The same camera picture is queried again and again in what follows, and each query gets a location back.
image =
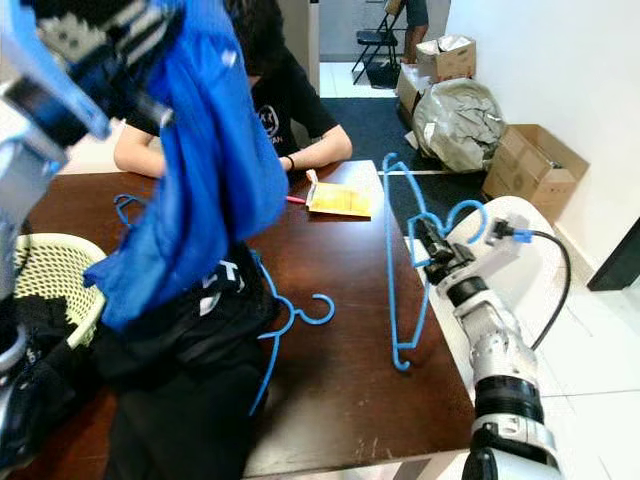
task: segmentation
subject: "black shirt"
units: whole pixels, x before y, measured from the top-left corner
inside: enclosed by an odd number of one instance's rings
[[[302,124],[310,138],[319,138],[338,125],[290,52],[253,87],[252,94],[254,108],[280,157],[299,150],[291,120]],[[151,135],[159,134],[153,123],[140,116],[130,116],[127,123]]]

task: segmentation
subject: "cardboard box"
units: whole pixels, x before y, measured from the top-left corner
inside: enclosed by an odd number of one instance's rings
[[[500,139],[482,190],[531,202],[553,223],[589,164],[539,125],[510,125]]]
[[[401,65],[396,95],[400,99],[400,104],[411,116],[428,86],[429,79],[419,75],[417,65]]]
[[[476,42],[463,35],[445,35],[417,46],[418,69],[431,83],[476,74]]]

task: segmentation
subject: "laundry basket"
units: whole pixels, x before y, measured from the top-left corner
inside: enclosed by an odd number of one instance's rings
[[[105,258],[93,243],[73,235],[36,233],[22,235],[16,246],[16,267],[28,254],[28,261],[16,281],[15,296],[39,295],[43,298],[65,297],[67,321],[77,328],[67,339],[71,348],[88,345],[105,304],[96,288],[85,288],[84,271]]]

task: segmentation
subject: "white wall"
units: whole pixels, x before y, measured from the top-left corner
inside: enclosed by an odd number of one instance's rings
[[[640,2],[453,0],[477,79],[509,123],[538,123],[591,168],[558,221],[594,269],[640,216]]]

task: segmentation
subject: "dark brown table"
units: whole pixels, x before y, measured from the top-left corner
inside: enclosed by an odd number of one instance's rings
[[[319,292],[331,296],[337,310],[324,326],[297,320],[284,337],[247,476],[337,470],[466,448],[472,405],[431,312],[418,349],[407,354],[414,366],[402,374],[391,362],[384,198],[373,163],[344,163],[319,176],[370,184],[374,214],[371,220],[340,218],[288,205],[277,225],[249,242],[295,305],[324,314],[323,304],[311,298]],[[303,196],[308,187],[301,179],[291,191]],[[132,174],[62,176],[31,223],[36,232],[79,235],[111,252],[123,235],[113,197],[149,196],[152,189],[150,180]],[[408,339],[421,288],[396,225],[393,242],[400,335]],[[115,405],[105,389],[11,478],[101,479]]]

